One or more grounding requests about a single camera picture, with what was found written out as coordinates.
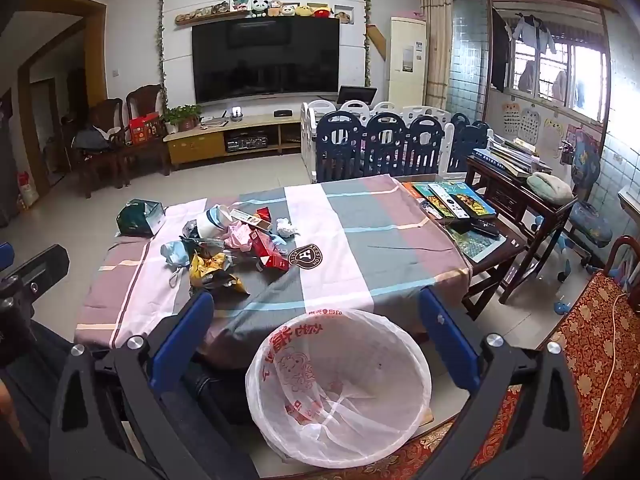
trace wooden armchair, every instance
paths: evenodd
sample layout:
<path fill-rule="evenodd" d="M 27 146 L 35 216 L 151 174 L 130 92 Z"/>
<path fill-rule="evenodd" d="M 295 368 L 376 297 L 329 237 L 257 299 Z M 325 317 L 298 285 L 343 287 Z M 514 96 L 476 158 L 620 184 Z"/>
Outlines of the wooden armchair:
<path fill-rule="evenodd" d="M 122 99 L 105 99 L 89 110 L 89 123 L 104 132 L 108 132 L 112 128 L 120 128 L 120 130 L 110 137 L 112 148 L 101 152 L 92 152 L 89 150 L 76 149 L 76 161 L 80 184 L 84 189 L 84 196 L 91 198 L 91 192 L 94 189 L 98 179 L 98 167 L 109 166 L 114 181 L 114 186 L 122 187 L 120 170 L 118 164 L 118 146 L 120 139 L 124 140 L 124 124 L 122 123 Z"/>
<path fill-rule="evenodd" d="M 126 98 L 129 120 L 158 111 L 161 91 L 162 87 L 160 85 L 146 85 L 129 93 Z M 121 149 L 118 151 L 118 156 L 120 159 L 122 174 L 124 176 L 125 186 L 128 186 L 130 183 L 129 164 L 136 156 L 139 155 L 150 155 L 160 158 L 162 163 L 162 174 L 169 175 L 171 173 L 169 150 L 166 143 L 162 140 L 165 135 L 166 130 L 164 129 L 163 124 L 162 132 L 160 132 L 157 137 L 151 138 L 142 144 L 126 145 L 123 143 Z"/>

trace tiled wall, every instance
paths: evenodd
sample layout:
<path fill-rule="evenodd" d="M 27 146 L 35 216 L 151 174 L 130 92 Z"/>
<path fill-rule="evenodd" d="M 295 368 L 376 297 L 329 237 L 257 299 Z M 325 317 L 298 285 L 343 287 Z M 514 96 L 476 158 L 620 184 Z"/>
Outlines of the tiled wall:
<path fill-rule="evenodd" d="M 623 234 L 638 237 L 640 230 L 622 210 L 618 192 L 630 186 L 640 200 L 640 132 L 635 110 L 640 104 L 640 36 L 633 24 L 620 14 L 605 11 L 611 50 L 611 104 L 601 171 L 589 202 L 603 215 L 615 240 Z M 606 260 L 611 245 L 596 249 Z"/>
<path fill-rule="evenodd" d="M 489 68 L 487 0 L 453 0 L 453 45 L 447 110 L 482 119 Z"/>

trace red gift box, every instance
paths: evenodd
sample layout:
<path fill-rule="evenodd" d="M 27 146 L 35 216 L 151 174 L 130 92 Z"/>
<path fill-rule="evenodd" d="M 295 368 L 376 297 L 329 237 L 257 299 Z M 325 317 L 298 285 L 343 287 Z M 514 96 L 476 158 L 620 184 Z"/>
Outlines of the red gift box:
<path fill-rule="evenodd" d="M 289 261 L 278 252 L 268 234 L 254 229 L 251 231 L 249 238 L 251 238 L 255 255 L 260 258 L 265 267 L 289 270 Z"/>
<path fill-rule="evenodd" d="M 131 142 L 141 144 L 147 142 L 151 137 L 160 134 L 161 121 L 158 112 L 151 112 L 143 117 L 136 117 L 129 121 L 131 131 Z"/>

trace tv stand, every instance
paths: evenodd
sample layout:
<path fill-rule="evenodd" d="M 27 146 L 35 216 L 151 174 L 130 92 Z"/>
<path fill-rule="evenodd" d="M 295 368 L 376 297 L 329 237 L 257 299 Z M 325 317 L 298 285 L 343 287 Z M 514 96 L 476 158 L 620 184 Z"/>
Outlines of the tv stand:
<path fill-rule="evenodd" d="M 268 143 L 264 148 L 228 152 L 225 140 L 233 134 L 264 135 Z M 193 130 L 169 134 L 164 142 L 167 143 L 174 166 L 224 156 L 262 155 L 267 152 L 282 154 L 284 151 L 300 150 L 300 118 L 274 117 L 273 114 L 245 116 L 242 121 L 229 120 L 224 126 L 206 129 L 197 126 Z"/>

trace panda plush toy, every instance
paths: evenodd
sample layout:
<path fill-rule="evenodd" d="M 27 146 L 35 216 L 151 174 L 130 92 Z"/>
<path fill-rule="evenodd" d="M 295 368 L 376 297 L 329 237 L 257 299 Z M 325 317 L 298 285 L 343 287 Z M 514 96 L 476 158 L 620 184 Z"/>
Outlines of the panda plush toy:
<path fill-rule="evenodd" d="M 252 18 L 260 18 L 262 16 L 266 16 L 266 10 L 269 7 L 269 2 L 267 0 L 254 0 L 254 2 L 251 4 L 251 17 Z"/>

